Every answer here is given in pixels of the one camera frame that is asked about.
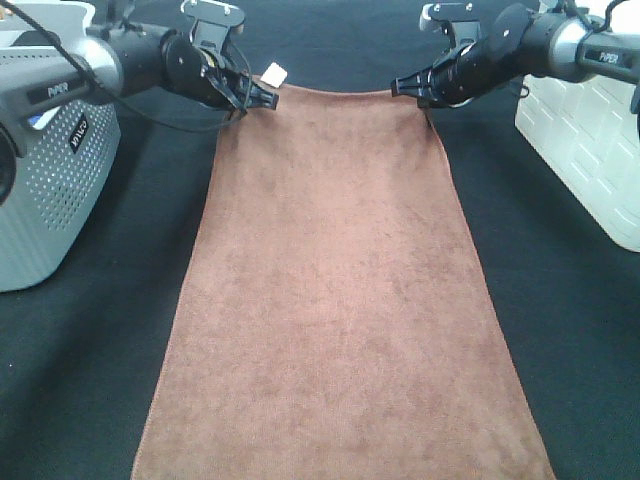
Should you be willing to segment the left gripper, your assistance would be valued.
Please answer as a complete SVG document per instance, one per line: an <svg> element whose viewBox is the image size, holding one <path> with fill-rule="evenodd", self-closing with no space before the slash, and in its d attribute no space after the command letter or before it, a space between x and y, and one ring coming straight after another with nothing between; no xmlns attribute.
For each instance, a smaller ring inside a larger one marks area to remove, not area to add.
<svg viewBox="0 0 640 480"><path fill-rule="evenodd" d="M252 83L246 94L246 84L233 60L195 47L183 35L163 40L160 86L170 93L213 108L277 108L276 93Z"/></svg>

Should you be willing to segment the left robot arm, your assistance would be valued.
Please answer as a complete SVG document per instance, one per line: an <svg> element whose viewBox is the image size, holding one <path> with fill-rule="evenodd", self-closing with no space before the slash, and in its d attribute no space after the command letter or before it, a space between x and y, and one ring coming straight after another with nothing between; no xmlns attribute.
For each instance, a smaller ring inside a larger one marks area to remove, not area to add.
<svg viewBox="0 0 640 480"><path fill-rule="evenodd" d="M228 112L230 123L250 108L275 109L278 103L277 94L259 86L227 57L228 39L198 47L174 29L139 24L86 36L73 52L51 32L40 33L57 55L1 69L3 199L13 189L17 160L26 150L20 127L31 117L72 101L103 105L160 87Z"/></svg>

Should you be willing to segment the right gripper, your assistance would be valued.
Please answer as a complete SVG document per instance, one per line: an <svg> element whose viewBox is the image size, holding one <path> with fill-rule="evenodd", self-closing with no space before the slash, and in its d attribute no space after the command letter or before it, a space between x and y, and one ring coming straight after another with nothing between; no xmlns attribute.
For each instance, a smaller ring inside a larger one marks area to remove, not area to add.
<svg viewBox="0 0 640 480"><path fill-rule="evenodd" d="M414 98L420 108L458 108L505 83L505 69L486 40L461 46L430 69L395 78L393 97Z"/></svg>

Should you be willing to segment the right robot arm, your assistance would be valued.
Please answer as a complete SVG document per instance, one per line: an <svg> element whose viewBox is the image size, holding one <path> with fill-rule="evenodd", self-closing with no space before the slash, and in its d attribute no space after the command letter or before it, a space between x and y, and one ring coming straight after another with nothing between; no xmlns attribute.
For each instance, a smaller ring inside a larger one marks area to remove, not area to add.
<svg viewBox="0 0 640 480"><path fill-rule="evenodd" d="M611 30L617 5L611 2L599 18L572 1L545 12L515 3L483 31L471 2L427 3L419 25L440 28L449 48L432 65L394 79L391 93L421 108L459 108L526 75L570 83L599 75L637 86L639 37Z"/></svg>

